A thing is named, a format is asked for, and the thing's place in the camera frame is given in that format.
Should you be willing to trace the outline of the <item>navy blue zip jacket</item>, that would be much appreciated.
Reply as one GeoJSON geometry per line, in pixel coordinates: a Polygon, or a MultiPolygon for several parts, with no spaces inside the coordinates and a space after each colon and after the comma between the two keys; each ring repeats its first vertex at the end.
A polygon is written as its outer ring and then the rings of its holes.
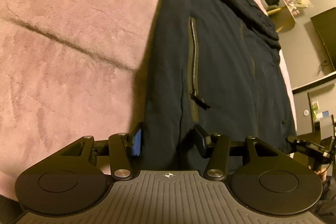
{"type": "Polygon", "coordinates": [[[274,24],[254,0],[162,0],[147,81],[142,170],[198,170],[192,129],[290,152],[295,125],[274,24]]]}

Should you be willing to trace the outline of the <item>purple plush bed blanket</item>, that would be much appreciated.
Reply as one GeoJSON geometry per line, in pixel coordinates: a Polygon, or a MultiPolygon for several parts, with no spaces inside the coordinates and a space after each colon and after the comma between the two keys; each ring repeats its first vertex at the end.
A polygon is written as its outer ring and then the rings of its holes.
{"type": "Polygon", "coordinates": [[[67,144],[143,123],[162,0],[1,0],[1,196],[67,144]]]}

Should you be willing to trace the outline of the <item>yellow leg side table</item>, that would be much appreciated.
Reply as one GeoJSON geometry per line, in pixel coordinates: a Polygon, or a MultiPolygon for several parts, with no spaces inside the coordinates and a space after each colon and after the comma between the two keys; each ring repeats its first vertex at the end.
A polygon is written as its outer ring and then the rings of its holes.
{"type": "Polygon", "coordinates": [[[295,27],[296,21],[289,6],[284,0],[280,0],[278,6],[269,6],[267,14],[274,23],[278,33],[284,33],[295,27]]]}

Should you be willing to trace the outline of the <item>flower bouquet on table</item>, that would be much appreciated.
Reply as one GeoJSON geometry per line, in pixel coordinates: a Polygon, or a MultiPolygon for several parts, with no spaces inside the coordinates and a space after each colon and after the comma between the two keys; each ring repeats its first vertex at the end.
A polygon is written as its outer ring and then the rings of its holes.
{"type": "Polygon", "coordinates": [[[301,10],[313,7],[310,0],[285,0],[285,4],[293,16],[300,13],[301,10]]]}

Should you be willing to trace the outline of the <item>wall mounted television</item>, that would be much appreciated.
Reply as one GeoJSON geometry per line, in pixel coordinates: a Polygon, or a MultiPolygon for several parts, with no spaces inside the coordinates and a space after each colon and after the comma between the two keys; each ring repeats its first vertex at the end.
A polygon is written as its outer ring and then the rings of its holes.
{"type": "Polygon", "coordinates": [[[336,44],[336,8],[333,7],[318,15],[311,17],[311,22],[323,43],[330,63],[335,70],[335,44],[336,44]]]}

